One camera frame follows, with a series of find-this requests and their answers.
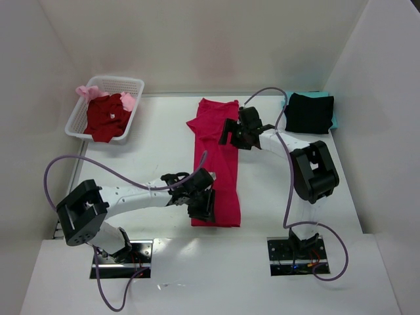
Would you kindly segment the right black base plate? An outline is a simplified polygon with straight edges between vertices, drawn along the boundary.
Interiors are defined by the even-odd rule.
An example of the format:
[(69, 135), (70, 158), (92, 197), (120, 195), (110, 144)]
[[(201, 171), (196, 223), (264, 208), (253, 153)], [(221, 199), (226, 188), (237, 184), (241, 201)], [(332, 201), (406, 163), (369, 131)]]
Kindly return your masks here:
[(292, 250), (287, 238), (268, 238), (267, 247), (271, 276), (311, 275), (314, 267), (317, 274), (330, 273), (322, 238), (299, 251)]

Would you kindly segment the magenta t shirt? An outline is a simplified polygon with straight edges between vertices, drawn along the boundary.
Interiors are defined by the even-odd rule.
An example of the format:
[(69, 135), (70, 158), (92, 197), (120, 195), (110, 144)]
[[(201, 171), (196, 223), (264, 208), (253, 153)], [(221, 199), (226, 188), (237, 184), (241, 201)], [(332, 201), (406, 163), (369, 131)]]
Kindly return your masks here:
[(236, 191), (238, 177), (238, 149), (231, 144), (220, 145), (224, 122), (227, 118), (238, 119), (239, 102), (216, 102), (202, 99), (196, 117), (186, 124), (195, 135), (194, 167), (200, 164), (204, 151), (207, 158), (204, 168), (216, 174), (215, 222), (192, 219), (192, 226), (239, 227), (241, 210)]

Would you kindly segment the teal folded t shirt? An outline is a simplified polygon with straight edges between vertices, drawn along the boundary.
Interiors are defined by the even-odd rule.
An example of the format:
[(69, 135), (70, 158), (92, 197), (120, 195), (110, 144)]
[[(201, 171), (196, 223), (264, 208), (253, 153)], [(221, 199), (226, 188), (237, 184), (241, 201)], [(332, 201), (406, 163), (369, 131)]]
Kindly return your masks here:
[[(286, 91), (285, 92), (287, 95), (287, 99), (289, 100), (291, 95), (293, 93), (296, 93), (298, 95), (303, 95), (303, 96), (307, 96), (310, 98), (321, 98), (321, 97), (327, 97), (329, 96), (329, 93), (327, 91), (308, 91), (308, 92), (300, 92), (300, 91)], [(331, 130), (333, 129), (337, 129), (339, 124), (337, 122), (337, 118), (335, 116), (335, 111), (333, 111), (333, 116), (332, 116), (332, 126), (330, 127)]]

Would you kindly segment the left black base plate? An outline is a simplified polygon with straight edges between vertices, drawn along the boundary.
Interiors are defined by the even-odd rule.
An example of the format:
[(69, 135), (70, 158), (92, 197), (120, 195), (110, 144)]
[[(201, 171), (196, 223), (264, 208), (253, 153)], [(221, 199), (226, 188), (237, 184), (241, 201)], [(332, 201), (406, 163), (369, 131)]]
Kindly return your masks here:
[(132, 242), (132, 251), (121, 262), (103, 250), (98, 249), (98, 274), (101, 280), (129, 279), (136, 274), (136, 278), (150, 278), (152, 271), (152, 240), (137, 240)]

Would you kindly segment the dark red t shirt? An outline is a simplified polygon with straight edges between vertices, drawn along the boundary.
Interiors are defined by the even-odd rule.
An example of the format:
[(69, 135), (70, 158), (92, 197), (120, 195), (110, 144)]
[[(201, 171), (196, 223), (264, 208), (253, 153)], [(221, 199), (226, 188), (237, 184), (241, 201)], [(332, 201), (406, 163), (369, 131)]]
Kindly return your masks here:
[(124, 134), (130, 117), (121, 94), (97, 97), (89, 102), (87, 126), (83, 133), (91, 135), (95, 142), (109, 143), (114, 137)]

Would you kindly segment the white plastic basket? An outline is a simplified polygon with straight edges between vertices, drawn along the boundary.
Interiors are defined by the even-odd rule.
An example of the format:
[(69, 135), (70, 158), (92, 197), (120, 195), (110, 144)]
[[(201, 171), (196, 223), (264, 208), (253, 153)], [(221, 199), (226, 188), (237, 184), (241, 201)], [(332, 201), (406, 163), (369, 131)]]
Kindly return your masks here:
[[(141, 95), (144, 89), (144, 82), (141, 79), (133, 79), (130, 77), (117, 77), (110, 75), (100, 75), (92, 77), (86, 87), (97, 86), (101, 91), (109, 95), (121, 94), (122, 92), (130, 93), (136, 99), (136, 104), (131, 112), (131, 117), (122, 136), (114, 137), (109, 143), (125, 144), (129, 133), (131, 123), (135, 116), (137, 107), (140, 103)], [(65, 126), (65, 133), (71, 137), (80, 138), (82, 140), (93, 140), (91, 135), (84, 134), (87, 126), (87, 109), (89, 103), (83, 97), (79, 97), (75, 108)]]

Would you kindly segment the metal table edge bracket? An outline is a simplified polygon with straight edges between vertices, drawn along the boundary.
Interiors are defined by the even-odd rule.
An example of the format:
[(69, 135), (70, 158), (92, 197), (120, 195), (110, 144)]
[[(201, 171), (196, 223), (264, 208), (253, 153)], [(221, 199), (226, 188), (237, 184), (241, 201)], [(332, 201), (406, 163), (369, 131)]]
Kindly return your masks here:
[(60, 220), (57, 220), (52, 238), (54, 240), (63, 240), (64, 239), (64, 232), (63, 232)]

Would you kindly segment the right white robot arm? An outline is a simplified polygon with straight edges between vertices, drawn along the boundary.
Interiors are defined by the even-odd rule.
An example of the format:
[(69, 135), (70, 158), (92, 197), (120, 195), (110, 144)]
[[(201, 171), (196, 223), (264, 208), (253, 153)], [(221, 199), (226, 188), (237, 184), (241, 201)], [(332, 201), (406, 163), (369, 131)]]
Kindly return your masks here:
[(289, 230), (289, 246), (295, 255), (310, 251), (319, 238), (316, 213), (339, 184), (339, 176), (325, 142), (299, 140), (264, 125), (254, 107), (239, 108), (238, 118), (224, 122), (219, 144), (241, 150), (256, 147), (284, 158), (289, 164), (291, 188), (283, 227)]

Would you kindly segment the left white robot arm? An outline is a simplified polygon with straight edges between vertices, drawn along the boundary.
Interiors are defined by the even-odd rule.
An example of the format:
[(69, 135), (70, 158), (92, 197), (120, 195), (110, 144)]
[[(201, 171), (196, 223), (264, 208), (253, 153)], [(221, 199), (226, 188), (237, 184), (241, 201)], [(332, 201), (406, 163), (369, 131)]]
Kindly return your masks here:
[(99, 186), (85, 180), (56, 207), (67, 245), (84, 243), (99, 248), (116, 263), (133, 251), (122, 227), (107, 220), (116, 215), (150, 207), (186, 205), (188, 216), (203, 222), (215, 221), (214, 172), (201, 168), (197, 173), (166, 174), (146, 184), (144, 189), (129, 186)]

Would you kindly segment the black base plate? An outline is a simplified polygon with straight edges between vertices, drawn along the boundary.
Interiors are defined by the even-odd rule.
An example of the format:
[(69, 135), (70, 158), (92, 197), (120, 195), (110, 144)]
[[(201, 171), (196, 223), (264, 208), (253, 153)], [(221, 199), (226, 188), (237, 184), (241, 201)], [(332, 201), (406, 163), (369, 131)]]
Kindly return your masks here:
[(103, 250), (98, 249), (98, 274), (101, 280), (129, 279), (136, 274), (136, 278), (150, 278), (152, 271), (152, 240), (137, 240), (132, 242), (132, 251), (121, 262)]
[(322, 238), (299, 251), (292, 250), (287, 238), (268, 238), (267, 247), (271, 276), (311, 275), (314, 267), (317, 274), (330, 273)]

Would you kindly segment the black folded t shirt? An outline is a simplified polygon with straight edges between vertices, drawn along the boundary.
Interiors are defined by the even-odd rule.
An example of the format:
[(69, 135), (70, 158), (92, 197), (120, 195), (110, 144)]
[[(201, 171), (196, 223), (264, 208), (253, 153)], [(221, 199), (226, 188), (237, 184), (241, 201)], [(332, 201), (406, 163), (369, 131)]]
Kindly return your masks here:
[(326, 135), (333, 126), (334, 97), (309, 97), (293, 93), (285, 107), (285, 130), (291, 133)]

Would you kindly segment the light pink t shirt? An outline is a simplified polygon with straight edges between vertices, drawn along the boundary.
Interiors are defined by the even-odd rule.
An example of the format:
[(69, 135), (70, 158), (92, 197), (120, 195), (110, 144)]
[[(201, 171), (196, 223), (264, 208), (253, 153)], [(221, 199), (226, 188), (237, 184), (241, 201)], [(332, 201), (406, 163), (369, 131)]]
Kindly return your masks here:
[[(84, 85), (79, 86), (75, 89), (75, 92), (80, 96), (83, 97), (87, 103), (89, 103), (91, 100), (94, 100), (98, 97), (103, 97), (103, 96), (109, 96), (108, 93), (101, 91), (96, 85), (95, 86), (91, 86), (91, 87), (86, 87)], [(135, 104), (136, 104), (136, 99), (134, 97), (131, 96), (130, 93), (125, 93), (122, 92), (120, 94), (119, 97), (122, 105), (123, 105), (123, 109), (127, 112), (132, 112)]]

